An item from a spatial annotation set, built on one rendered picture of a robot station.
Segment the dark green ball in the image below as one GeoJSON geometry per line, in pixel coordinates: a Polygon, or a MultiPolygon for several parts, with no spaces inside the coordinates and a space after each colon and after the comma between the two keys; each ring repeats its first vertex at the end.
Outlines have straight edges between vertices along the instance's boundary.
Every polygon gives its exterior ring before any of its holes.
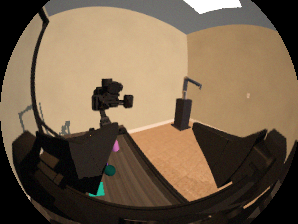
{"type": "Polygon", "coordinates": [[[105,174],[108,176],[113,176],[116,172],[116,169],[114,166],[112,165],[107,165],[105,170],[104,170],[105,174]]]}

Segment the teal square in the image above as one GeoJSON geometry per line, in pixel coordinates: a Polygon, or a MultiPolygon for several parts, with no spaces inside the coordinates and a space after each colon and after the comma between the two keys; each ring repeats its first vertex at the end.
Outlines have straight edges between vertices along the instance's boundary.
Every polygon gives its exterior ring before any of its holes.
{"type": "Polygon", "coordinates": [[[103,188],[103,182],[100,182],[97,195],[93,195],[89,193],[89,196],[93,197],[93,196],[102,196],[102,195],[104,195],[104,188],[103,188]]]}

